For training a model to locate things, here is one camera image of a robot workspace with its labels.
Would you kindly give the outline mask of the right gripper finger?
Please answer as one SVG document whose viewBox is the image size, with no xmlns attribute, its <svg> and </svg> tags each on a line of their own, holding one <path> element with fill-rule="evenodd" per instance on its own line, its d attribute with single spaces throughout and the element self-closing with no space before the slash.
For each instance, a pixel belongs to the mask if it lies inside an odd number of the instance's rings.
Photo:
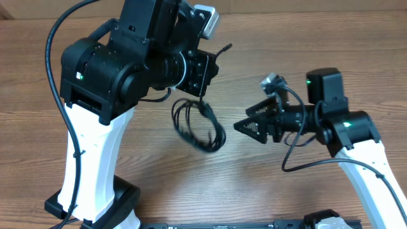
<svg viewBox="0 0 407 229">
<path fill-rule="evenodd" d="M 233 125 L 234 129 L 254 140 L 266 144 L 267 142 L 267 119 L 260 114 L 250 116 L 238 121 Z"/>
<path fill-rule="evenodd" d="M 262 113 L 271 116 L 277 115 L 279 102 L 275 97 L 267 98 L 245 110 L 247 116 L 260 115 Z"/>
</svg>

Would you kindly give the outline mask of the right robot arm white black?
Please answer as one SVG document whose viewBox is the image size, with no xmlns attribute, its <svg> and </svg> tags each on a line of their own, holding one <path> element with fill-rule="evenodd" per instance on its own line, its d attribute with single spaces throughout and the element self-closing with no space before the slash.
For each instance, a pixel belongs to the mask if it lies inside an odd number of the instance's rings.
<svg viewBox="0 0 407 229">
<path fill-rule="evenodd" d="M 282 162 L 284 172 L 336 163 L 352 183 L 373 228 L 406 228 L 406 197 L 392 173 L 381 135 L 367 112 L 350 111 L 341 72 L 335 67 L 309 71 L 306 85 L 308 104 L 283 77 L 269 74 L 260 83 L 266 100 L 246 109 L 247 118 L 236 122 L 235 130 L 262 144 L 269 137 L 281 142 L 286 132 L 294 133 Z M 293 149 L 307 133 L 327 147 L 330 157 L 288 168 Z"/>
</svg>

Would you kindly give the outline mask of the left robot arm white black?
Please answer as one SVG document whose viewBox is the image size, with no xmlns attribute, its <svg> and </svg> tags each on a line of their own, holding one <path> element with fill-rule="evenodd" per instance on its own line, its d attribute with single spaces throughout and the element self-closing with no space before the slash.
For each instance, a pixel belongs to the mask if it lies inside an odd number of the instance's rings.
<svg viewBox="0 0 407 229">
<path fill-rule="evenodd" d="M 203 101 L 219 71 L 217 55 L 198 49 L 219 21 L 211 6 L 126 1 L 119 18 L 64 50 L 59 85 L 46 62 L 69 138 L 63 187 L 45 201 L 47 212 L 83 228 L 140 227 L 134 212 L 140 190 L 114 172 L 124 131 L 149 89 L 193 95 L 172 107 L 177 133 L 206 153 L 224 144 L 224 129 Z"/>
</svg>

